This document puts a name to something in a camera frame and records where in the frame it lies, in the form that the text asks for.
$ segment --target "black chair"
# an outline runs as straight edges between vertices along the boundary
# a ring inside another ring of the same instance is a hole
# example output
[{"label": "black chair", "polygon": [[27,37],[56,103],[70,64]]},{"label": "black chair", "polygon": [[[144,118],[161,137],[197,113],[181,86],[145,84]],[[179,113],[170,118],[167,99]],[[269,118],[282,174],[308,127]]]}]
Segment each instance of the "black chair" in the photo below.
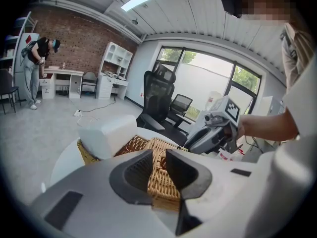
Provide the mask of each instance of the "black chair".
[{"label": "black chair", "polygon": [[175,122],[174,127],[179,127],[179,125],[183,122],[183,120],[177,115],[180,115],[182,117],[185,116],[186,111],[188,110],[192,102],[193,100],[185,95],[176,95],[175,99],[170,105],[169,112],[167,114],[167,118]]},{"label": "black chair", "polygon": [[2,108],[3,108],[4,114],[5,114],[5,110],[4,110],[3,100],[2,100],[2,96],[3,95],[7,94],[9,96],[10,105],[11,105],[11,107],[13,106],[14,112],[16,113],[15,105],[14,105],[15,103],[13,101],[13,93],[15,91],[17,91],[18,92],[20,106],[21,106],[19,87],[18,86],[12,86],[12,81],[13,81],[13,77],[7,71],[7,69],[0,69],[0,95],[1,95],[1,103],[2,103]]},{"label": "black chair", "polygon": [[175,73],[161,64],[155,72],[145,72],[144,105],[142,113],[137,118],[137,125],[156,131],[183,146],[187,140],[186,135],[165,121],[174,92],[175,80]]},{"label": "black chair", "polygon": [[87,72],[82,79],[81,82],[81,91],[80,91],[80,98],[81,98],[81,93],[83,92],[83,85],[89,85],[89,86],[94,86],[94,95],[96,98],[96,93],[97,93],[97,84],[98,84],[98,78],[96,78],[95,74],[92,72]]}]

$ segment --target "wicker basket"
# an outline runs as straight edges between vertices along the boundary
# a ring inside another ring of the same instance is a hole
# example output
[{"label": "wicker basket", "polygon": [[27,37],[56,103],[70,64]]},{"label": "wicker basket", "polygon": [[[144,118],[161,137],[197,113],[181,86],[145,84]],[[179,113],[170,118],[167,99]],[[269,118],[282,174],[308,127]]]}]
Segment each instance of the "wicker basket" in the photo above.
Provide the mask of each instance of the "wicker basket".
[{"label": "wicker basket", "polygon": [[152,138],[145,149],[153,150],[153,172],[148,183],[148,194],[154,199],[153,206],[178,211],[180,193],[166,171],[166,149],[188,150],[157,137]]},{"label": "wicker basket", "polygon": [[[78,140],[77,145],[85,165],[100,161],[99,158],[92,156],[83,147],[80,139]],[[180,149],[184,151],[187,151],[187,149],[157,137],[146,140],[136,135],[123,146],[115,156],[144,149],[153,150],[153,172],[148,183],[148,194],[153,197],[153,207],[178,211],[180,193],[166,171],[166,149]]]},{"label": "wicker basket", "polygon": [[[126,145],[124,145],[116,154],[115,156],[119,156],[125,153],[135,152],[143,150],[148,143],[148,140],[135,135]],[[78,149],[81,153],[81,156],[85,162],[85,165],[90,164],[92,162],[100,161],[101,159],[91,155],[83,146],[81,140],[77,141]]]}]

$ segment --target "power strip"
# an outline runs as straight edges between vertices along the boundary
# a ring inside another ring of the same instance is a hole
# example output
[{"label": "power strip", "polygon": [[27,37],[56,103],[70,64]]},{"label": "power strip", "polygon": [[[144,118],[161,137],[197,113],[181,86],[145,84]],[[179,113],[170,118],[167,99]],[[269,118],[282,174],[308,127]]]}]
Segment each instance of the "power strip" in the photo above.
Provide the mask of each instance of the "power strip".
[{"label": "power strip", "polygon": [[80,115],[81,115],[81,112],[80,112],[79,110],[76,110],[74,116],[75,116],[75,117],[79,117]]}]

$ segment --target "white bookshelf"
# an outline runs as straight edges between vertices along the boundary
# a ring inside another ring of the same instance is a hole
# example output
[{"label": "white bookshelf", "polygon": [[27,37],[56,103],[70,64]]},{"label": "white bookshelf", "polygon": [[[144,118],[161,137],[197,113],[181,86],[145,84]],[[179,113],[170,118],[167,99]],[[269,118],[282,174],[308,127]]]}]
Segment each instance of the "white bookshelf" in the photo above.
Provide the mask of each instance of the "white bookshelf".
[{"label": "white bookshelf", "polygon": [[102,71],[104,62],[110,62],[118,66],[117,74],[125,78],[129,64],[132,59],[132,53],[120,47],[116,43],[109,42],[103,60],[100,64],[99,74]]}]

